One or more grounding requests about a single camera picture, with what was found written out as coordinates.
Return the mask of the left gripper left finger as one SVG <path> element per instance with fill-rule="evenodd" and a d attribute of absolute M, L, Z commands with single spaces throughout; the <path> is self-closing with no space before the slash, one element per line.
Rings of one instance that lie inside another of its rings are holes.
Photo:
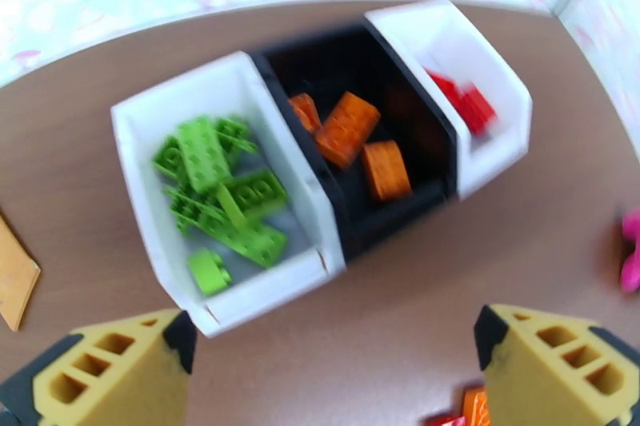
<path fill-rule="evenodd" d="M 197 329 L 164 309 L 70 331 L 1 384 L 3 425 L 184 425 Z"/>

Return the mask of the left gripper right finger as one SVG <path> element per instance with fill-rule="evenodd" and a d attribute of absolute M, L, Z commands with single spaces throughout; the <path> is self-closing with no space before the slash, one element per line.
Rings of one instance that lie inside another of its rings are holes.
<path fill-rule="evenodd" d="M 639 423 L 639 351 L 607 328 L 485 305 L 474 339 L 492 425 Z"/>

